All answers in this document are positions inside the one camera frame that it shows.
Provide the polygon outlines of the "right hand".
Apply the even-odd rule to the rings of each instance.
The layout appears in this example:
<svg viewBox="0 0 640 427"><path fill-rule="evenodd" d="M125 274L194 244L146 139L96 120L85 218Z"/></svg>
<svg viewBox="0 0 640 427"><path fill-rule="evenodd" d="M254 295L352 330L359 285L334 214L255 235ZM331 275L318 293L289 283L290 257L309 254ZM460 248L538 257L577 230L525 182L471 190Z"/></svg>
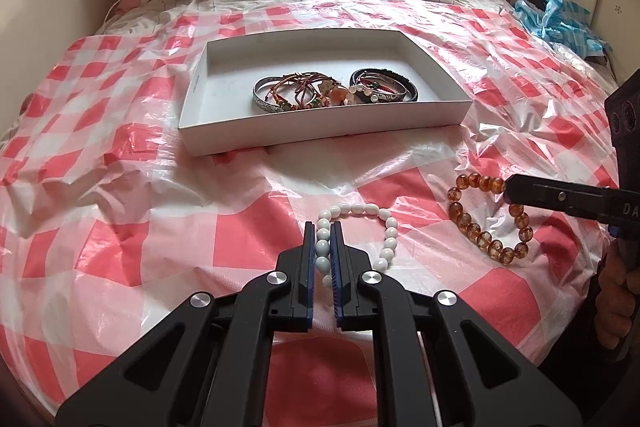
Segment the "right hand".
<svg viewBox="0 0 640 427"><path fill-rule="evenodd" d="M608 246L604 268L598 276L600 294L596 299L596 328L599 343L606 349L615 349L620 340L629 338L629 351L639 354L639 331L630 335L636 298L639 296L639 270L630 271L620 257L616 241Z"/></svg>

